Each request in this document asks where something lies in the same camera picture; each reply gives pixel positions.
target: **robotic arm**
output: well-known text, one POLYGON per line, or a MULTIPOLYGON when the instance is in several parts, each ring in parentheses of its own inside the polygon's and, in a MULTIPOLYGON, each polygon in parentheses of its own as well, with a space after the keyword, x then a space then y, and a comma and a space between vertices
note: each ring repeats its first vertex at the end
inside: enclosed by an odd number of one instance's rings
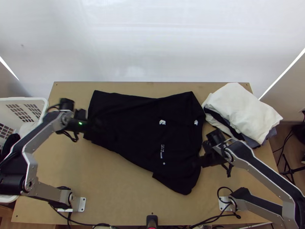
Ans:
POLYGON ((285 229, 301 229, 305 224, 305 197, 302 192, 269 166, 255 157, 244 142, 230 138, 225 140, 220 130, 207 135, 203 143, 205 155, 200 158, 202 167, 224 164, 246 169, 268 187, 282 201, 278 205, 253 196, 247 188, 239 188, 228 197, 233 211, 251 211, 285 229))
MULTIPOLYGON (((68 187, 53 187, 38 180, 38 164, 33 157, 38 147, 54 132, 65 134, 76 142, 78 133, 86 131, 88 123, 85 110, 73 111, 74 102, 61 99, 58 111, 47 113, 39 126, 11 148, 9 155, 0 162, 1 194, 24 195, 47 201, 57 211, 85 210, 86 198, 74 196, 68 187), (67 131, 72 131, 75 138, 67 131)), ((228 176, 233 166, 246 169, 283 200, 281 206, 253 196, 247 188, 242 187, 227 197, 233 205, 233 211, 252 211, 284 229, 304 228, 305 197, 296 186, 256 158, 244 142, 234 138, 225 140, 220 130, 209 133, 207 138, 203 142, 205 155, 199 159, 202 167, 221 164, 227 169, 228 176)), ((148 219, 148 225, 152 225, 151 221, 156 222, 156 219, 148 219)))
POLYGON ((87 126, 85 110, 76 110, 73 116, 74 102, 61 99, 58 111, 49 112, 43 122, 20 139, 11 148, 9 155, 1 162, 0 193, 5 195, 25 195, 47 201, 57 211, 79 211, 85 209, 86 198, 76 197, 68 187, 53 187, 42 183, 37 177, 38 164, 33 153, 54 132, 77 134, 84 132, 87 126))

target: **wooden floor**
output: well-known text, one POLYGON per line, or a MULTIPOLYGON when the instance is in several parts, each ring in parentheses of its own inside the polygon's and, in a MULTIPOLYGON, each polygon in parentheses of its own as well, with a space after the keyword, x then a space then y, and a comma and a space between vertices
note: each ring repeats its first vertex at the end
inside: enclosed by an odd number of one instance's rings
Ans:
MULTIPOLYGON (((278 134, 270 139, 272 150, 276 150, 282 147, 284 139, 291 130, 291 125, 281 124, 276 127, 278 134)), ((274 158, 277 161, 281 151, 274 153, 274 158)), ((300 161, 305 153, 305 145, 300 143, 295 136, 292 136, 285 145, 284 153, 292 169, 305 166, 300 161)), ((279 172, 284 170, 284 160, 280 160, 278 166, 279 172)), ((305 193, 305 170, 294 174, 294 180, 296 186, 305 193)), ((226 228, 241 228, 246 225, 235 225, 226 228)), ((280 229, 281 227, 273 226, 274 229, 280 229)), ((45 224, 24 224, 24 223, 11 223, 10 218, 6 217, 2 219, 0 229, 66 229, 64 225, 45 225, 45 224)), ((72 226, 72 229, 90 229, 88 226, 72 226)), ((137 229, 138 227, 124 227, 124 229, 137 229)), ((255 227, 256 229, 272 229, 271 225, 264 225, 255 227)))

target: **cardboard surface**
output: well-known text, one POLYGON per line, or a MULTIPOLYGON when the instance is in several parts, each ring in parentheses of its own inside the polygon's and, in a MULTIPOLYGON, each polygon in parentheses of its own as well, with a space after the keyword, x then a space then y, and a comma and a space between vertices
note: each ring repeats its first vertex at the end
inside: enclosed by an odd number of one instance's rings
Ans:
MULTIPOLYGON (((117 92, 145 97, 165 97, 193 91, 202 103, 209 93, 226 83, 140 83, 140 82, 55 82, 50 94, 50 105, 59 98, 75 101, 76 108, 87 109, 94 90, 117 92)), ((242 83, 251 91, 248 83, 242 83)), ((203 126, 203 136, 214 128, 203 126)), ((267 142, 255 150, 255 155, 277 170, 267 142)), ((217 189, 227 186, 233 190, 247 187, 252 194, 281 203, 270 190, 247 171, 233 168, 232 177, 226 177, 221 166, 201 170, 197 185, 187 195, 178 194, 144 170, 120 155, 94 145, 80 136, 73 143, 64 135, 53 134, 35 152, 41 182, 70 187, 75 195, 87 198, 85 211, 73 213, 72 219, 82 223, 108 223, 111 225, 145 225, 146 216, 155 214, 160 225, 191 225, 220 214, 217 189)), ((240 212, 241 219, 220 218, 218 224, 261 223, 267 220, 250 212, 240 212)), ((66 224, 43 201, 19 197, 14 209, 13 222, 66 224)))

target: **white folded shirt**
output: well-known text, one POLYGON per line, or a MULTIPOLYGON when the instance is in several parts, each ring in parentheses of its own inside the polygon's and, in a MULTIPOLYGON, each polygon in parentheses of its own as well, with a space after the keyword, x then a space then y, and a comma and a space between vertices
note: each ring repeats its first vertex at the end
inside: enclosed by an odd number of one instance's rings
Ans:
POLYGON ((271 130, 282 120, 276 110, 259 101, 239 83, 228 83, 209 94, 202 108, 217 112, 230 122, 237 133, 243 133, 262 144, 271 130))

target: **printed logo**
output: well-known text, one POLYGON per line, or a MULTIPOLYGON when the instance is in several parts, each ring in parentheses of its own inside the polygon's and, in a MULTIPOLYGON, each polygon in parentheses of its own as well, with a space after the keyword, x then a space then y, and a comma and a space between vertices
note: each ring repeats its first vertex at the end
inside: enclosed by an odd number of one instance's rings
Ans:
POLYGON ((160 124, 160 125, 165 125, 165 124, 166 124, 166 121, 164 121, 164 120, 161 119, 161 120, 159 121, 159 124, 160 124))
POLYGON ((161 150, 160 150, 160 158, 163 158, 163 153, 164 153, 164 145, 161 145, 161 150))

